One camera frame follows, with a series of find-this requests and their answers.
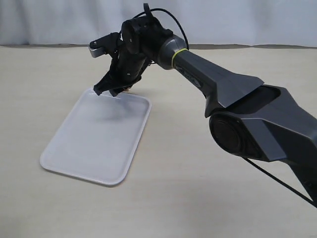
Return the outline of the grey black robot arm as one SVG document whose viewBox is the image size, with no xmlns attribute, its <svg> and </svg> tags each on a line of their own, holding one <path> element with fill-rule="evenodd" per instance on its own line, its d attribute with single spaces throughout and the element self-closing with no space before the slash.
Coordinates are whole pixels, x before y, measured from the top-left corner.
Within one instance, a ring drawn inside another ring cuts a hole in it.
<svg viewBox="0 0 317 238">
<path fill-rule="evenodd" d="M 95 58 L 112 58 L 109 71 L 94 86 L 96 94 L 118 95 L 138 82 L 152 62 L 177 70 L 205 97 L 211 135 L 224 151 L 249 163 L 286 163 L 306 190 L 305 200 L 316 205 L 317 120 L 287 89 L 194 54 L 156 19 L 127 20 L 120 32 L 92 41 L 89 49 Z"/>
</svg>

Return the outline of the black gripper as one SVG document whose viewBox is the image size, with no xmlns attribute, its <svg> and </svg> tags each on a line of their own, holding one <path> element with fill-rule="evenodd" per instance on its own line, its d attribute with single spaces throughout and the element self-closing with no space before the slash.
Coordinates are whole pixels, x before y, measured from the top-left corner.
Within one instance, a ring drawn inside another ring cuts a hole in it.
<svg viewBox="0 0 317 238">
<path fill-rule="evenodd" d="M 129 91 L 132 85 L 141 80 L 141 75 L 149 65 L 149 59 L 143 53 L 132 54 L 126 48 L 121 48 L 118 58 L 111 64 L 110 74 L 106 74 L 93 91 L 99 96 L 110 91 L 113 97 Z"/>
</svg>

